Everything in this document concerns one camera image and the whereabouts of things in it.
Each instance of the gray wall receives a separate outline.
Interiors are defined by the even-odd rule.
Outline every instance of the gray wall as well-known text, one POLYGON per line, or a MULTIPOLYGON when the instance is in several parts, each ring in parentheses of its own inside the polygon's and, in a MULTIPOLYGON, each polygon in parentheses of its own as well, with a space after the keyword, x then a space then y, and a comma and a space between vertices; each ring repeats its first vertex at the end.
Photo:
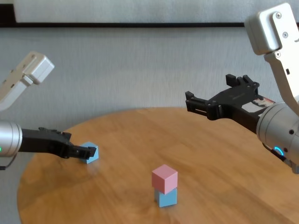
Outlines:
MULTIPOLYGON (((262 95, 281 100, 270 66, 254 55, 243 28, 0 29, 0 79, 31 50, 56 68, 1 114, 24 128, 64 130, 129 108, 184 107, 185 91, 210 98, 227 88, 228 73, 249 75, 262 95)), ((19 223, 16 191, 30 157, 20 153, 0 173, 1 224, 19 223)))

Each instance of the blue cube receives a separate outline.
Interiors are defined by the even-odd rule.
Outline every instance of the blue cube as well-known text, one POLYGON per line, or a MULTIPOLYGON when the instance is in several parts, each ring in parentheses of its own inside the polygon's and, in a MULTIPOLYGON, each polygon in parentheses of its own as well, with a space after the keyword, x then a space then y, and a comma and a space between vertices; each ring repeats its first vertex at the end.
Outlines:
POLYGON ((177 188, 173 189, 171 192, 169 192, 166 195, 161 193, 157 189, 155 189, 155 201, 159 204, 160 208, 176 204, 177 195, 178 195, 177 188))
POLYGON ((95 151, 94 153, 94 156, 93 157, 89 157, 88 160, 84 160, 84 159, 81 159, 82 162, 86 163, 86 164, 89 164, 95 160, 97 160, 99 158, 99 148, 97 145, 93 144, 92 142, 86 142, 84 143, 83 145, 81 145, 82 147, 95 147, 97 148, 97 150, 95 151))

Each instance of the white wall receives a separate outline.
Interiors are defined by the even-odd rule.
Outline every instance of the white wall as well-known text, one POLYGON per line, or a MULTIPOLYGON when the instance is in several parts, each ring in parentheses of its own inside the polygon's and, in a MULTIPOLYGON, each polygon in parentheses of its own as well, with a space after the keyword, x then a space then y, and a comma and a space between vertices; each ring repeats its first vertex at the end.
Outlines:
POLYGON ((0 0, 0 4, 12 4, 14 0, 0 0))

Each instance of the white robot arm segment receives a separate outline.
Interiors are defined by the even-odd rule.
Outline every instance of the white robot arm segment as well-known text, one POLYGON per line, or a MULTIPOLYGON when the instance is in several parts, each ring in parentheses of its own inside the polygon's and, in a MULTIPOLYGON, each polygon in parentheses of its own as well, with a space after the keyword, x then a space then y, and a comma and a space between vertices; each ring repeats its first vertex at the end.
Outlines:
POLYGON ((291 6, 283 3, 261 11, 245 21, 257 55, 264 55, 284 102, 299 116, 299 31, 291 6))
POLYGON ((43 54, 30 52, 0 87, 0 112, 9 108, 24 90, 39 85, 54 69, 54 64, 43 54))

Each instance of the wooden table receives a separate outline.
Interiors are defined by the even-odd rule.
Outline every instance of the wooden table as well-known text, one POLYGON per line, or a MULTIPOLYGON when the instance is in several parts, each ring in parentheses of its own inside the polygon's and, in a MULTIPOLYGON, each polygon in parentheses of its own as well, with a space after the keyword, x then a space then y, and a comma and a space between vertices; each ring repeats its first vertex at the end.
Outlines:
POLYGON ((100 159, 36 154, 18 190, 23 224, 299 224, 299 176, 231 120, 157 108, 67 131, 100 159), (178 204, 166 208, 151 187, 162 164, 178 171, 178 204))

